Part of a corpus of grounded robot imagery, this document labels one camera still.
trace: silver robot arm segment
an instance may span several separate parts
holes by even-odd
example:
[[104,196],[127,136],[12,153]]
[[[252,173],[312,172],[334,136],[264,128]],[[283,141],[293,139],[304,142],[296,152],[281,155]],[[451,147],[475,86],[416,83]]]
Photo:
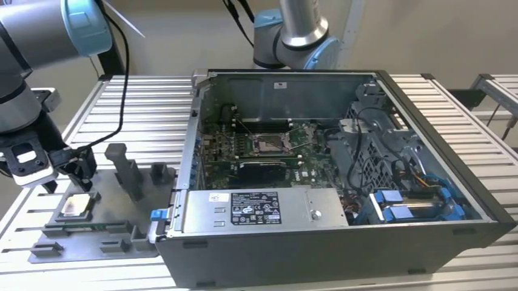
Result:
[[330,36],[317,0],[280,0],[280,10],[264,10],[253,23],[253,63],[264,69],[334,69],[340,49]]

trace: robotic arm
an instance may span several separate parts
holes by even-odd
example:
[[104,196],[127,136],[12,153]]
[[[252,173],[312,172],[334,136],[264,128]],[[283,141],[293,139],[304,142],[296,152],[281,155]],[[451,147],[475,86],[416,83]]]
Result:
[[280,10],[255,17],[253,63],[265,69],[334,69],[340,49],[317,0],[280,0]]
[[4,5],[0,38],[0,170],[24,187],[52,190],[61,173],[89,190],[92,150],[73,154],[21,74],[111,48],[99,6],[93,0]]

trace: blue joint cap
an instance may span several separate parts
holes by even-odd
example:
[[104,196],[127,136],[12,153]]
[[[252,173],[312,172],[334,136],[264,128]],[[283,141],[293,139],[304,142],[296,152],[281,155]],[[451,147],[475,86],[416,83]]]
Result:
[[414,215],[406,206],[392,206],[383,210],[383,217],[387,222],[406,220],[414,218]]
[[340,52],[340,41],[335,37],[327,40],[315,49],[307,59],[304,70],[331,70],[336,68],[338,54]]
[[279,9],[269,9],[259,11],[256,20],[253,21],[253,28],[275,25],[283,22],[283,16]]
[[375,202],[378,202],[378,203],[383,203],[384,202],[383,193],[382,193],[380,190],[378,190],[374,193],[374,198],[375,198]]
[[456,221],[456,220],[463,220],[466,213],[463,212],[463,209],[460,205],[454,205],[451,207],[451,212],[448,214],[442,215],[440,217],[446,221]]
[[89,58],[112,47],[112,34],[95,0],[60,0],[68,37],[80,56]]
[[403,202],[403,196],[402,196],[399,191],[396,191],[396,190],[379,190],[378,192],[382,193],[386,203],[402,203]]
[[157,209],[151,212],[151,221],[167,221],[168,209]]
[[446,188],[440,188],[440,195],[444,198],[444,201],[450,201],[451,199],[451,194],[450,191]]

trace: wire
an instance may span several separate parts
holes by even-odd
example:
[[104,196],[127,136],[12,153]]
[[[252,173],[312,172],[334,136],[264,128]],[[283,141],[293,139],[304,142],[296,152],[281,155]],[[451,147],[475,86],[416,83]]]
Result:
[[415,179],[419,181],[419,183],[420,183],[423,186],[430,187],[430,185],[419,178],[418,175],[414,174],[414,177],[415,177]]
[[123,124],[124,124],[124,106],[125,106],[125,102],[127,102],[127,92],[128,92],[128,80],[129,80],[129,45],[128,45],[128,39],[127,39],[127,36],[120,28],[120,26],[117,25],[117,23],[113,21],[113,19],[108,16],[108,14],[105,14],[105,12],[103,11],[101,9],[101,12],[103,12],[103,15],[104,17],[107,18],[108,22],[115,26],[116,30],[119,31],[120,33],[120,36],[123,37],[123,42],[124,42],[124,49],[125,49],[125,53],[127,53],[127,58],[125,58],[125,61],[127,61],[127,68],[125,68],[125,72],[124,72],[124,85],[123,85],[123,95],[121,95],[121,98],[120,98],[120,112],[119,112],[119,127],[117,129],[111,133],[108,134],[105,137],[97,139],[96,141],[93,141],[92,143],[89,143],[88,145],[84,145],[83,147],[79,147],[76,150],[75,150],[75,154],[73,154],[73,157],[77,157],[81,152],[84,152],[85,150],[91,149],[92,147],[95,147],[97,144],[100,144],[101,142],[104,142],[105,140],[108,140],[109,138],[112,138],[113,136],[116,136],[119,134],[119,132],[121,131],[123,129]]
[[22,77],[24,79],[26,79],[29,77],[29,75],[32,75],[32,70],[25,74],[25,76]]
[[253,16],[252,9],[249,8],[247,0],[237,0],[237,2],[241,4],[245,14],[248,15],[249,21],[253,23],[256,18]]
[[331,128],[328,128],[328,129],[326,129],[323,132],[323,138],[324,138],[324,140],[327,140],[327,141],[332,141],[332,140],[339,140],[338,138],[330,138],[330,135],[334,135],[334,134],[336,134],[336,133],[339,133],[342,130],[340,130],[340,127],[339,126],[335,126],[335,127],[331,127]]
[[435,180],[438,180],[438,182],[440,182],[442,185],[444,185],[446,189],[450,191],[452,196],[455,196],[455,189],[451,187],[451,184],[450,184],[450,182],[446,179],[440,178],[439,176],[436,176],[434,174],[427,174],[427,175],[422,176],[420,178],[423,180],[426,180],[426,179],[435,179]]
[[233,5],[232,1],[231,0],[221,0],[221,2],[224,4],[224,6],[227,7],[228,13],[232,16],[233,22],[235,22],[240,32],[243,33],[245,40],[248,41],[249,45],[253,47],[253,43],[249,40],[248,35],[245,34],[245,31],[244,31],[241,22],[239,21],[237,9],[235,9],[235,5]]
[[[352,185],[351,183],[351,174],[352,174],[352,170],[355,168],[355,165],[358,163],[358,158],[359,158],[359,153],[360,153],[360,148],[362,148],[362,128],[360,128],[360,125],[359,125],[359,120],[362,119],[366,123],[368,123],[359,115],[362,114],[363,111],[366,110],[378,110],[380,112],[383,112],[384,114],[387,114],[387,112],[378,108],[378,107],[366,107],[363,108],[362,110],[359,110],[356,116],[355,116],[355,120],[356,120],[356,126],[358,126],[358,140],[356,140],[356,149],[355,149],[355,155],[354,155],[354,158],[352,158],[352,163],[348,167],[348,171],[347,171],[347,183],[348,185],[351,186],[351,188],[360,193],[360,195],[363,195],[363,191],[360,189],[360,187],[356,187],[355,185]],[[395,152],[395,150],[387,145],[387,143],[384,142],[383,140],[383,136],[379,137],[379,142],[382,143],[383,147],[387,149],[387,151],[395,156],[395,158],[402,161],[403,165],[404,165],[404,172],[407,173],[407,175],[411,175],[411,171],[410,171],[410,163],[407,162],[407,160],[403,159],[403,157],[399,155],[398,152]]]
[[100,74],[99,74],[99,71],[97,71],[97,66],[96,66],[96,64],[93,63],[92,58],[88,58],[88,59],[89,59],[89,63],[92,64],[93,70],[96,71],[96,75],[97,75],[97,79],[99,79],[99,78],[100,78]]
[[0,174],[8,178],[12,178],[12,176],[9,174],[6,174],[2,170],[0,170]]
[[504,139],[507,138],[507,134],[508,134],[510,131],[511,131],[511,128],[507,127],[507,128],[504,129],[504,132],[503,132],[503,135],[502,135],[502,140],[503,140],[503,141],[504,141]]
[[490,117],[488,120],[487,120],[486,126],[490,125],[490,123],[491,123],[491,121],[492,121],[492,118],[494,118],[494,115],[496,114],[496,111],[498,111],[499,108],[500,108],[500,105],[496,105],[496,108],[494,109],[494,112],[492,112],[492,114],[491,114],[491,117]]

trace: motherboard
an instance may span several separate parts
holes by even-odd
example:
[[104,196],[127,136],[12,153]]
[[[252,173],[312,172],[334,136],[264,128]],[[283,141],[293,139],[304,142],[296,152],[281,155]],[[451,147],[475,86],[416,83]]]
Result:
[[316,122],[284,120],[212,124],[203,134],[207,189],[259,187],[342,188],[324,129]]

